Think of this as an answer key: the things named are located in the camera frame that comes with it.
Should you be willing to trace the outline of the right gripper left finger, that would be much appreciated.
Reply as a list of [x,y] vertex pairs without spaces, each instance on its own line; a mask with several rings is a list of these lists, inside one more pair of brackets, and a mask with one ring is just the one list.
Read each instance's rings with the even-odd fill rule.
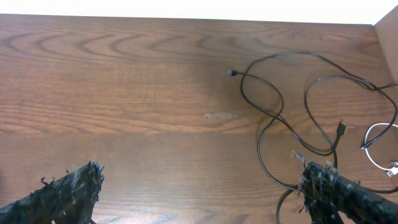
[[104,181],[96,161],[1,208],[1,223],[93,223],[92,214]]

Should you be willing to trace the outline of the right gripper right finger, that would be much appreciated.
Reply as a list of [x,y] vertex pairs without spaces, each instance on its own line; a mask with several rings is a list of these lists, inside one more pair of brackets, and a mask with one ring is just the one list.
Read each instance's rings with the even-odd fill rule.
[[335,161],[323,166],[295,151],[292,156],[305,165],[298,190],[312,223],[343,223],[344,213],[355,223],[397,224],[397,204],[340,175]]

